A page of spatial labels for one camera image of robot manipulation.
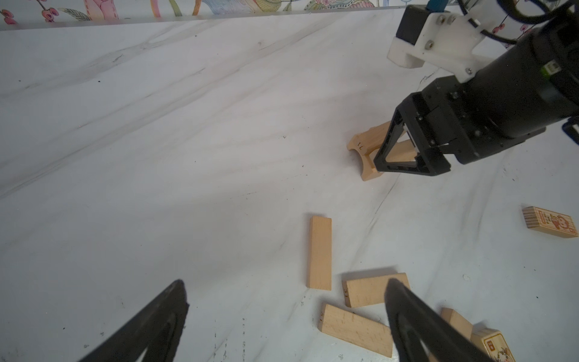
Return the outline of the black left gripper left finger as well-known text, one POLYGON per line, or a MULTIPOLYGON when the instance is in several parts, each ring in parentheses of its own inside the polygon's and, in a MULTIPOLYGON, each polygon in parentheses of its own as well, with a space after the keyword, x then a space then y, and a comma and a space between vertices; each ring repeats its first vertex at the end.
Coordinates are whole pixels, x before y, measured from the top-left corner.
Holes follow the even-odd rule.
POLYGON ((185 327, 189 304, 184 281, 165 288, 83 361, 172 361, 185 327))

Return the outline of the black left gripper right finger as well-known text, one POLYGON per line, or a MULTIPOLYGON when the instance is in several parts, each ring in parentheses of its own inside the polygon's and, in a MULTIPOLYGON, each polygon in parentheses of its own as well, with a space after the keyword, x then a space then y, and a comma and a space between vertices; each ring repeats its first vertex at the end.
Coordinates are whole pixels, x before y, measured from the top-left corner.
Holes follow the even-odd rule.
POLYGON ((391 279, 384 294, 392 338, 401 361, 490 361, 401 281, 391 279))

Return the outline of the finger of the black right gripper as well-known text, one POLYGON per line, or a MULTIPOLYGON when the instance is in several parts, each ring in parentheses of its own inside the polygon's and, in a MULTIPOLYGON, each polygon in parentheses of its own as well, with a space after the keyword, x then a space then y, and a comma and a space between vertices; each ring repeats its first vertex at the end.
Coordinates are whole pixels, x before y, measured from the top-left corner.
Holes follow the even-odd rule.
POLYGON ((437 176, 450 170, 428 122, 422 116, 394 113, 384 142, 374 157, 381 172, 437 176))

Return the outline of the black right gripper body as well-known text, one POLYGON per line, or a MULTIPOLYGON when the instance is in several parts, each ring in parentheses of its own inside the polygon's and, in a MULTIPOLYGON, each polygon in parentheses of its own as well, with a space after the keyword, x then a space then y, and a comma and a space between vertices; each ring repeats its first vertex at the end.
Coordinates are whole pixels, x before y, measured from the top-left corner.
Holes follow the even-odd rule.
POLYGON ((407 132, 425 161, 454 155, 462 164, 498 154, 544 133, 545 128, 508 137, 475 105, 465 84, 437 78, 396 109, 395 137, 407 132))

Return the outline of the plain wood block with holes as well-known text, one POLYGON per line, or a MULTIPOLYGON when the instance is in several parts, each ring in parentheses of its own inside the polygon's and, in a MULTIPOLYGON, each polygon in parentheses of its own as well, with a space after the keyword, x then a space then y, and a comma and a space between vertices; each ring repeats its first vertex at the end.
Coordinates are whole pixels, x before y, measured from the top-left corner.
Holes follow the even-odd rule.
POLYGON ((343 281, 346 306, 356 309, 384 303, 387 285, 391 280, 400 281, 405 287, 410 288, 406 273, 343 281))

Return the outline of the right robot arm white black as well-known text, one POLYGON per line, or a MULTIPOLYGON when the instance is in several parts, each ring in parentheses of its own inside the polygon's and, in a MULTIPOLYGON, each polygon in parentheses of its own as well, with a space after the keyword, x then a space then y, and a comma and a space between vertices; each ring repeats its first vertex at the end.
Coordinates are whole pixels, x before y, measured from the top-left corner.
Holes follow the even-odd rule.
POLYGON ((525 142, 562 122, 578 134, 578 19, 532 30, 470 81, 438 78, 395 110, 374 163, 380 172, 437 176, 525 142))

